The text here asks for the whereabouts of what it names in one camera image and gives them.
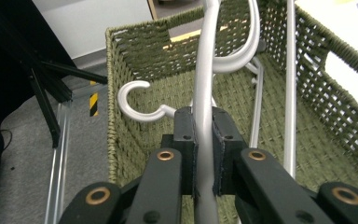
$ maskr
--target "metal bar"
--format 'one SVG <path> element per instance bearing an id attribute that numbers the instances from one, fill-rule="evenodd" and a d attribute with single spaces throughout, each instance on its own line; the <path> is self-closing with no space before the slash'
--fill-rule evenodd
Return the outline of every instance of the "metal bar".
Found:
<path id="1" fill-rule="evenodd" d="M 46 68 L 49 68 L 51 70 L 61 72 L 61 73 L 67 74 L 67 75 L 71 75 L 73 77 L 81 77 L 81 78 L 91 80 L 91 81 L 96 81 L 96 82 L 99 82 L 102 84 L 107 83 L 107 77 L 95 75 L 93 73 L 86 72 L 86 71 L 74 68 L 72 66 L 68 66 L 65 64 L 61 64 L 61 63 L 48 63 L 48 62 L 42 62 L 42 64 L 44 66 L 46 66 Z"/>
<path id="2" fill-rule="evenodd" d="M 238 195 L 248 202 L 252 197 L 263 223 L 333 223 L 266 150 L 244 149 L 235 165 L 243 181 Z"/>
<path id="3" fill-rule="evenodd" d="M 178 150 L 161 148 L 150 155 L 126 223 L 180 223 L 181 166 Z"/>
<path id="4" fill-rule="evenodd" d="M 283 167 L 296 178 L 296 8 L 287 1 L 286 111 Z"/>
<path id="5" fill-rule="evenodd" d="M 257 147 L 258 133 L 260 129 L 260 117 L 261 117 L 261 102 L 263 100 L 263 80 L 264 80 L 264 67 L 261 62 L 254 57 L 253 61 L 257 69 L 257 82 L 255 86 L 255 109 L 252 123 L 251 139 L 249 141 L 249 147 Z"/>
<path id="6" fill-rule="evenodd" d="M 54 116 L 54 112 L 51 108 L 48 96 L 46 95 L 42 83 L 40 82 L 39 74 L 37 74 L 34 69 L 31 69 L 28 73 L 31 87 L 34 90 L 34 95 L 36 96 L 37 102 L 39 103 L 40 109 L 42 110 L 43 116 L 45 117 L 46 123 L 48 124 L 48 129 L 51 133 L 53 147 L 56 147 L 58 145 L 61 134 L 60 125 Z"/>
<path id="7" fill-rule="evenodd" d="M 69 142 L 69 124 L 71 118 L 71 101 L 59 104 L 57 117 L 62 127 L 59 146 L 54 148 L 48 189 L 48 204 L 45 224 L 56 224 L 62 215 L 63 191 L 66 176 L 66 157 Z"/>
<path id="8" fill-rule="evenodd" d="M 193 117 L 199 140 L 197 157 L 197 190 L 195 198 L 195 222 L 215 224 L 219 222 L 217 202 L 213 194 L 213 133 L 212 133 L 212 85 L 214 40 L 220 3 L 204 1 L 205 17 L 202 23 L 196 64 Z"/>
<path id="9" fill-rule="evenodd" d="M 251 15 L 250 32 L 246 43 L 234 53 L 226 57 L 213 58 L 213 71 L 215 73 L 235 72 L 244 67 L 254 57 L 258 41 L 260 39 L 260 16 L 257 2 L 249 0 L 249 9 Z"/>
<path id="10" fill-rule="evenodd" d="M 45 68 L 43 68 L 44 75 L 41 76 L 42 83 L 51 96 L 59 103 L 69 101 L 72 97 L 72 91 L 63 83 L 63 81 L 55 74 L 49 74 Z"/>

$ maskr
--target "metal rod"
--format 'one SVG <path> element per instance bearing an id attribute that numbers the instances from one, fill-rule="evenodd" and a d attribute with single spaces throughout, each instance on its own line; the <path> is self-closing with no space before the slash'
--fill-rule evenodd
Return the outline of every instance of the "metal rod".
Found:
<path id="1" fill-rule="evenodd" d="M 55 74 L 51 74 L 51 72 L 43 66 L 40 68 L 39 71 L 43 72 L 41 73 L 41 80 L 48 93 L 59 103 L 71 100 L 72 91 L 63 83 L 61 78 Z"/>
<path id="2" fill-rule="evenodd" d="M 48 128 L 51 133 L 51 139 L 53 142 L 52 145 L 53 147 L 56 147 L 59 144 L 60 140 L 60 124 L 54 116 L 54 111 L 51 108 L 48 96 L 42 86 L 39 74 L 31 68 L 30 70 L 28 70 L 28 75 L 31 87 L 34 90 L 34 95 L 36 96 L 37 102 L 39 103 L 40 109 L 42 110 L 43 116 L 45 117 L 46 123 L 48 124 Z"/>
<path id="3" fill-rule="evenodd" d="M 264 80 L 264 67 L 261 62 L 254 57 L 253 61 L 257 69 L 257 82 L 255 86 L 255 109 L 252 123 L 251 140 L 249 141 L 249 147 L 257 147 L 258 133 L 260 129 L 260 117 L 261 117 L 261 102 L 263 100 L 263 80 Z"/>
<path id="4" fill-rule="evenodd" d="M 283 167 L 296 177 L 296 8 L 287 0 L 286 111 Z"/>
<path id="5" fill-rule="evenodd" d="M 62 215 L 70 115 L 71 101 L 59 104 L 57 117 L 62 127 L 62 134 L 59 146 L 54 148 L 45 224 L 58 223 Z"/>
<path id="6" fill-rule="evenodd" d="M 193 117 L 199 140 L 195 222 L 219 223 L 217 202 L 213 194 L 214 168 L 212 144 L 212 86 L 214 40 L 219 13 L 218 0 L 204 1 L 205 17 L 200 34 L 194 89 Z"/>
<path id="7" fill-rule="evenodd" d="M 246 43 L 236 52 L 225 57 L 213 58 L 213 71 L 215 73 L 230 73 L 243 68 L 252 60 L 257 51 L 260 39 L 260 15 L 257 2 L 249 0 L 251 15 L 250 32 Z"/>
<path id="8" fill-rule="evenodd" d="M 67 74 L 67 75 L 71 75 L 73 77 L 81 77 L 81 78 L 84 78 L 87 80 L 96 81 L 101 84 L 107 83 L 107 77 L 95 75 L 93 73 L 86 72 L 86 71 L 77 69 L 75 67 L 68 66 L 66 64 L 48 63 L 48 62 L 42 62 L 42 64 L 45 65 L 46 68 L 49 68 L 51 70 L 61 72 L 61 73 Z"/>

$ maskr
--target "white wall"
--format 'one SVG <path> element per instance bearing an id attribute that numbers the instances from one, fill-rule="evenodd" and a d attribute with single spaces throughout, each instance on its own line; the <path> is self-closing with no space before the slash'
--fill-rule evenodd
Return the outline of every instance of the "white wall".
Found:
<path id="1" fill-rule="evenodd" d="M 151 21 L 147 0 L 33 0 L 72 59 L 105 49 L 104 32 Z"/>

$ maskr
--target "black metal stand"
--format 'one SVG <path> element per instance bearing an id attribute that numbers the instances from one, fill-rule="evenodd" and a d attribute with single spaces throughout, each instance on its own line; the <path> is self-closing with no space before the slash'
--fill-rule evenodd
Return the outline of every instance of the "black metal stand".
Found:
<path id="1" fill-rule="evenodd" d="M 0 46 L 14 60 L 19 62 L 25 71 L 24 74 L 28 76 L 34 94 L 48 124 L 53 147 L 57 147 L 61 130 L 45 90 L 47 90 L 59 103 L 62 103 L 72 100 L 72 91 L 61 81 L 61 78 L 65 75 L 94 80 L 103 84 L 107 83 L 107 78 L 81 71 L 73 66 L 55 63 L 53 58 L 44 60 L 47 56 L 41 55 L 41 52 L 24 38 L 1 11 Z"/>
<path id="2" fill-rule="evenodd" d="M 190 107 L 177 110 L 173 134 L 163 135 L 142 177 L 120 193 L 108 190 L 117 188 L 111 183 L 82 189 L 60 224 L 180 223 L 181 195 L 197 193 L 192 122 Z M 226 111 L 213 109 L 213 126 L 213 190 L 236 196 L 242 224 L 358 224 L 357 188 L 335 182 L 321 185 L 318 193 L 305 189 L 266 150 L 248 148 Z"/>

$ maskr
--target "hanger hook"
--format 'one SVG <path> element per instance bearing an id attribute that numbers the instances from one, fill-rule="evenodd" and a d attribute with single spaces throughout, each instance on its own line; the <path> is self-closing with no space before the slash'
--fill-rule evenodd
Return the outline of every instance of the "hanger hook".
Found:
<path id="1" fill-rule="evenodd" d="M 167 105 L 161 105 L 158 110 L 150 114 L 140 113 L 130 107 L 127 101 L 127 95 L 129 92 L 133 89 L 146 89 L 149 87 L 149 82 L 141 80 L 132 81 L 122 86 L 117 95 L 118 106 L 120 107 L 121 112 L 131 119 L 135 119 L 139 122 L 152 122 L 161 119 L 164 116 L 173 119 L 176 109 Z"/>

